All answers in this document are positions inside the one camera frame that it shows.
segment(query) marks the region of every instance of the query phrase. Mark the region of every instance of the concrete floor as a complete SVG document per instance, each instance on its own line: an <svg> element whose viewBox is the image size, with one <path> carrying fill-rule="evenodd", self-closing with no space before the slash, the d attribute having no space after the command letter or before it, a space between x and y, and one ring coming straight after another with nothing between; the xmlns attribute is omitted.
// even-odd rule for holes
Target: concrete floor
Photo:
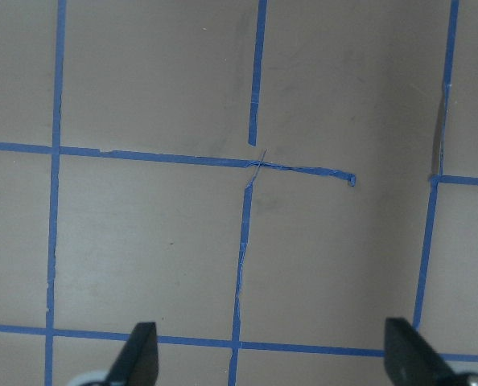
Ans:
<svg viewBox="0 0 478 386"><path fill-rule="evenodd" d="M147 320L160 386L389 385L388 316L478 371L478 0L443 122L454 21L0 0L0 385L105 369Z"/></svg>

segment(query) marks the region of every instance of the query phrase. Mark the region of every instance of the floor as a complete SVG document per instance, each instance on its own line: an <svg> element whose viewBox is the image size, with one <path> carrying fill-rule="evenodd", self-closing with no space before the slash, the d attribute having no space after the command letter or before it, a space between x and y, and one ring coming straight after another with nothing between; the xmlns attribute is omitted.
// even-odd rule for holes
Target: floor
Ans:
<svg viewBox="0 0 478 386"><path fill-rule="evenodd" d="M388 316L478 371L478 0L0 0L0 384L389 385Z"/></svg>

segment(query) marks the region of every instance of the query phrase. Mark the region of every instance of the dark object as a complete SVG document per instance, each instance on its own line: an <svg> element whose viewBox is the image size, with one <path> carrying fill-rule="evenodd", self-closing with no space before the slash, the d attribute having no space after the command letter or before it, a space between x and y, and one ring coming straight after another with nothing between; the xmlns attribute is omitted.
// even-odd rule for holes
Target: dark object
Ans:
<svg viewBox="0 0 478 386"><path fill-rule="evenodd" d="M455 374L404 318L385 320L385 372L394 386L478 386L478 374Z"/></svg>
<svg viewBox="0 0 478 386"><path fill-rule="evenodd" d="M154 322L135 325L103 382L83 386L154 386L159 375L157 329Z"/></svg>

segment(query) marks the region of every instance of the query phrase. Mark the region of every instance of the gray floor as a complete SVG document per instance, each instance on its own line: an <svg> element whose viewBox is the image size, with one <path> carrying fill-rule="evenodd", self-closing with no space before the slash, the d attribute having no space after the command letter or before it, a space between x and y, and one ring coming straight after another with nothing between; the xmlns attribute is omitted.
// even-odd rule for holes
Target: gray floor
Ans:
<svg viewBox="0 0 478 386"><path fill-rule="evenodd" d="M64 5L0 0L0 384L107 368L141 320L160 386L389 385L388 316L478 370L478 180L437 177L424 243L450 0L273 0L263 47L258 0ZM356 185L261 167L249 200L264 149ZM478 0L442 172L478 178Z"/></svg>

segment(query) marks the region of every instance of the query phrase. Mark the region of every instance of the vertical blue tape strip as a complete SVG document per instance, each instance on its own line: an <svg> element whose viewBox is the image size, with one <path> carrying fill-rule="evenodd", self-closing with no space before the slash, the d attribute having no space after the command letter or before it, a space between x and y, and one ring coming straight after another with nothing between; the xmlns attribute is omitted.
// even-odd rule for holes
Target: vertical blue tape strip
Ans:
<svg viewBox="0 0 478 386"><path fill-rule="evenodd" d="M252 178L245 189L245 196L242 204L242 223L241 223L241 241L239 244L239 261L237 262L236 294L233 305L233 325L232 325L232 343L240 342L241 335L241 287L242 287L242 269L245 263L246 249L249 239L249 218L252 208L253 181L257 173ZM235 386L237 377L237 361L239 357L239 345L233 347L232 356L229 365L229 383L228 386Z"/></svg>
<svg viewBox="0 0 478 386"><path fill-rule="evenodd" d="M435 207L438 201L439 176L431 179L431 193L429 194L429 205L426 212L425 236L423 237L422 262L419 268L418 289L416 291L416 302L414 304L413 327L417 330L422 321L423 299L425 298L426 275L429 267L431 254L432 232L434 230Z"/></svg>
<svg viewBox="0 0 478 386"><path fill-rule="evenodd" d="M248 143L257 145L257 116L261 93L262 53L264 50L264 31L266 29L267 0L259 0L257 12L257 34L253 58L252 99L249 106Z"/></svg>
<svg viewBox="0 0 478 386"><path fill-rule="evenodd" d="M459 0L451 0L447 52L445 54L445 67L443 70L443 121L441 125L441 147L439 149L439 175L443 175L445 133L447 129L448 102L450 100L451 74L454 67L455 33L457 31L458 13Z"/></svg>
<svg viewBox="0 0 478 386"><path fill-rule="evenodd" d="M47 294L46 294L46 346L44 360L44 385L53 385L53 336L55 334L55 250L56 222L59 204L60 171L60 108L65 41L66 0L58 0L56 20L55 91L53 96L52 122L52 169L49 203L49 236L47 246Z"/></svg>

